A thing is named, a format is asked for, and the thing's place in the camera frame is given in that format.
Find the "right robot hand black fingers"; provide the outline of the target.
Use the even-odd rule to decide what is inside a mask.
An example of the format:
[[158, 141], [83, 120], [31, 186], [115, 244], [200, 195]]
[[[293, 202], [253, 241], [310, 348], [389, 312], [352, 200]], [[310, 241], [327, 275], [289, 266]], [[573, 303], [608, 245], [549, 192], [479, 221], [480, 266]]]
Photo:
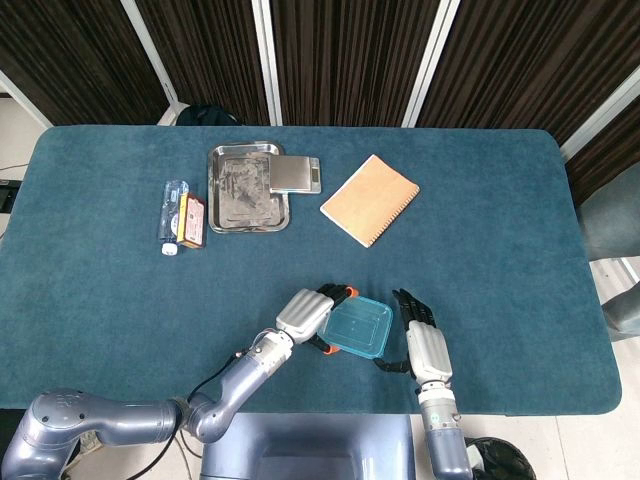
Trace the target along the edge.
[[445, 337], [437, 327], [430, 307], [405, 289], [393, 290], [403, 321], [408, 354], [406, 360], [387, 362], [375, 358], [375, 365], [384, 372], [409, 373], [426, 390], [436, 384], [450, 386], [453, 370]]

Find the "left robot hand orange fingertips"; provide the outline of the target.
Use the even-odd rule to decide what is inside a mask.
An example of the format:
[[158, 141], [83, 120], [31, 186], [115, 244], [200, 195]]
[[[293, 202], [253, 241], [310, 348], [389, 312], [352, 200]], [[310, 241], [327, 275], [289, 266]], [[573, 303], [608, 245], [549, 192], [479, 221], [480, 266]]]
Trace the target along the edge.
[[325, 355], [339, 351], [320, 338], [331, 312], [348, 298], [359, 295], [346, 284], [326, 283], [316, 290], [301, 289], [276, 316], [276, 329], [287, 334], [294, 344], [308, 343]]

